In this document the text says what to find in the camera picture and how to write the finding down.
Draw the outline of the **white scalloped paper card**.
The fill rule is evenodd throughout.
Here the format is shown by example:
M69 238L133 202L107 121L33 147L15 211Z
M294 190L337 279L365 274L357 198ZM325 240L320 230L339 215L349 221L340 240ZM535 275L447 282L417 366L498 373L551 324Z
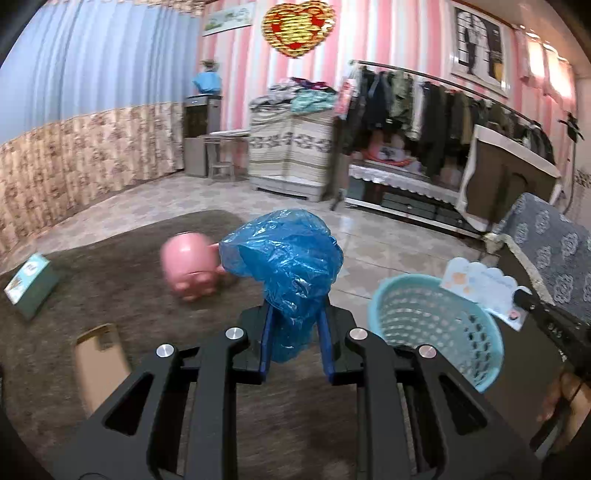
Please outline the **white scalloped paper card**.
M500 269L457 257L448 262L440 286L478 304L513 330L522 330L528 314L515 304L514 294L532 291Z

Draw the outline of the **blue plastic bag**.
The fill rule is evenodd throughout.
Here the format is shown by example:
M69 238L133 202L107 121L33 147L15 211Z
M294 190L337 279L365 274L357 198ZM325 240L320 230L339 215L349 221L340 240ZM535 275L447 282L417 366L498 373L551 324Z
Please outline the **blue plastic bag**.
M273 361L296 358L344 262L329 227L304 209L276 210L228 234L218 249L223 269L262 283L264 299L280 314L271 331Z

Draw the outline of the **grey fuzzy table mat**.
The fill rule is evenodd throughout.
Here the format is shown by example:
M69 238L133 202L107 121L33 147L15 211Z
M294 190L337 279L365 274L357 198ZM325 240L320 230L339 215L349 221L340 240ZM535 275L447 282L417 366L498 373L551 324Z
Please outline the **grey fuzzy table mat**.
M191 213L50 255L59 281L32 319L1 303L5 411L35 458L50 467L86 414L73 367L75 339L116 326L129 363L163 343L196 345L263 301L252 279L185 302L159 262L171 236L196 231L214 241L242 219L222 210ZM238 474L243 479L352 479L356 475L356 390L334 387L317 342L270 368L266 383L238 387Z

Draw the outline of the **light blue plastic basket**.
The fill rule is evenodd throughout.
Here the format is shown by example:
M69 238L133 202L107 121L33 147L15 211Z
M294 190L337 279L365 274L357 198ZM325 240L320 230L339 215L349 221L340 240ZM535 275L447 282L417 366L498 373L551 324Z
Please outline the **light blue plastic basket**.
M370 300L369 329L393 346L431 345L481 393L497 379L504 342L492 316L441 287L437 277L384 280Z

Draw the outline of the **blue floral fringed cloth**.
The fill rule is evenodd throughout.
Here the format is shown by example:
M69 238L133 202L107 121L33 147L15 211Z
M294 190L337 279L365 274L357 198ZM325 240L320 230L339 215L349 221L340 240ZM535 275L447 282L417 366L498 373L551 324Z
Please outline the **blue floral fringed cloth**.
M522 194L485 235L490 254L506 247L541 300L590 323L590 232L541 198Z

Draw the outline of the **pink piggy bank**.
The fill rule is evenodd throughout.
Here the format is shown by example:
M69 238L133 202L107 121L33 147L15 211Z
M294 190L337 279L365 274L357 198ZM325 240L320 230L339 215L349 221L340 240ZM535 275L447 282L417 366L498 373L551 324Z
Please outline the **pink piggy bank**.
M160 265L171 291L185 301L214 294L226 274L219 245L195 232L167 239L160 248Z

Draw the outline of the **tan phone case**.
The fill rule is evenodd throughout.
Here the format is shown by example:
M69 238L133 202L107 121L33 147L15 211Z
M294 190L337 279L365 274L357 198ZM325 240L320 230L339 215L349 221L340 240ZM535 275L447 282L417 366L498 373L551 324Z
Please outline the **tan phone case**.
M73 358L80 399L90 417L130 374L116 325L105 323L79 335Z

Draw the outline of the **cloth covered television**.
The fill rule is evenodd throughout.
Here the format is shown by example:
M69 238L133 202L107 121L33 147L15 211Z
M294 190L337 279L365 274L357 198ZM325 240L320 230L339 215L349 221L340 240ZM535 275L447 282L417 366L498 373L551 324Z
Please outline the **cloth covered television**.
M545 158L477 125L455 208L476 231L487 232L524 193L555 203L561 180L558 168Z

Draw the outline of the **low tv stand lace cover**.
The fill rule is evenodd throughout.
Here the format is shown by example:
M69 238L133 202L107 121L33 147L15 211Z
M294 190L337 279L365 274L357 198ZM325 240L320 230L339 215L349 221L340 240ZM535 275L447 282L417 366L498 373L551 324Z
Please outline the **low tv stand lace cover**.
M431 178L418 161L406 167L373 160L349 163L345 202L456 236L479 239L482 234L456 209L462 172L446 167Z

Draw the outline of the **cloth covered storage box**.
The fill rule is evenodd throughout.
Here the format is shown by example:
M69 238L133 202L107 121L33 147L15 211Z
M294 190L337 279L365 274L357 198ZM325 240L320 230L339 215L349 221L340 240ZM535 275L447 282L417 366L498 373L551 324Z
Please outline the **cloth covered storage box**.
M322 200L331 183L332 111L276 106L250 116L247 175L254 189Z

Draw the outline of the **small grey stool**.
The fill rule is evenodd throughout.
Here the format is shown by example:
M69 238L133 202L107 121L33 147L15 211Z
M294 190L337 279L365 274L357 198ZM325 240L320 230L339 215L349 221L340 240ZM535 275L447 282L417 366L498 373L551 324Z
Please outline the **small grey stool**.
M228 148L236 143L249 143L249 129L214 131L204 136L209 181L228 177L230 182L235 182L235 160Z

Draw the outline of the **teal tissue box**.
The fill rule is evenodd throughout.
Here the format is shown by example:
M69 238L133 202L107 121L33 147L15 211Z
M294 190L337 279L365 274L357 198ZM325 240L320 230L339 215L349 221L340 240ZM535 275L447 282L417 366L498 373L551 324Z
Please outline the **teal tissue box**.
M51 262L39 253L31 255L4 289L10 303L27 320L37 314L58 283Z

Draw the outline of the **clothes rack with coats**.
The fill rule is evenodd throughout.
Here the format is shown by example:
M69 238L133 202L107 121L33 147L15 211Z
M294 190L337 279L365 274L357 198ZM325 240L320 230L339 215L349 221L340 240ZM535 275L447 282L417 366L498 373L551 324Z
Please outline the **clothes rack with coats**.
M412 160L436 178L447 161L463 169L475 129L486 127L556 163L549 136L508 106L437 78L402 68L373 70L353 61L341 93L345 118L341 152L400 166Z

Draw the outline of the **black water dispenser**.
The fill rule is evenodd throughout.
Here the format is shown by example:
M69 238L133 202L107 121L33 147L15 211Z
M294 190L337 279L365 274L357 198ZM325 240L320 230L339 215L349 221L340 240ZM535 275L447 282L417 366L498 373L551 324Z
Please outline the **black water dispenser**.
M206 177L209 160L205 137L221 130L221 95L185 98L183 107L183 162L189 176Z

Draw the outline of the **pile of folded clothes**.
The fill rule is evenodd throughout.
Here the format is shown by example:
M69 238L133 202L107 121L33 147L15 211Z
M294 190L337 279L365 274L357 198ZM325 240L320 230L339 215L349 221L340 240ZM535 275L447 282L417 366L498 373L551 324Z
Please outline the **pile of folded clothes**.
M302 115L331 110L338 99L338 93L325 82L290 77L271 85L266 94L249 102L249 110L290 111Z

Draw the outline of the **blue and floral curtain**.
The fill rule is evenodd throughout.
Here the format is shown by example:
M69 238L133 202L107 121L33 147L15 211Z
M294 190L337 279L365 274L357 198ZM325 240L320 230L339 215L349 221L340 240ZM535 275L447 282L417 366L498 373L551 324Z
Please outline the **blue and floral curtain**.
M198 1L48 1L1 68L1 249L183 167Z

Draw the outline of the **red gold heart decoration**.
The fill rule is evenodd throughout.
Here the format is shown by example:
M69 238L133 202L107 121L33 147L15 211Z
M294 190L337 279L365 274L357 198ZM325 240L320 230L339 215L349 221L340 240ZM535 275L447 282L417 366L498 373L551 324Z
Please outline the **red gold heart decoration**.
M263 16L263 38L288 58L300 58L320 45L335 28L335 9L324 1L281 3Z

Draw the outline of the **framed wall photo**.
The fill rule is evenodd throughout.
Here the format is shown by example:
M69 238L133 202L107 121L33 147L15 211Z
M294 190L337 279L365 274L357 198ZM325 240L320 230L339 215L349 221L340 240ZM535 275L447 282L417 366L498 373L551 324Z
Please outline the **framed wall photo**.
M453 75L508 97L507 25L461 1L449 1Z

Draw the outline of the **landscape wall picture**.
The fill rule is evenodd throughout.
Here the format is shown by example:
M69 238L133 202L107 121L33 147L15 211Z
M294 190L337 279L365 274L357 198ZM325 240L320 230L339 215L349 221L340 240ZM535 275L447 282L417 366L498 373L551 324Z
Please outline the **landscape wall picture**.
M247 2L207 13L204 16L202 35L206 37L228 30L249 27L252 25L255 11L256 3Z

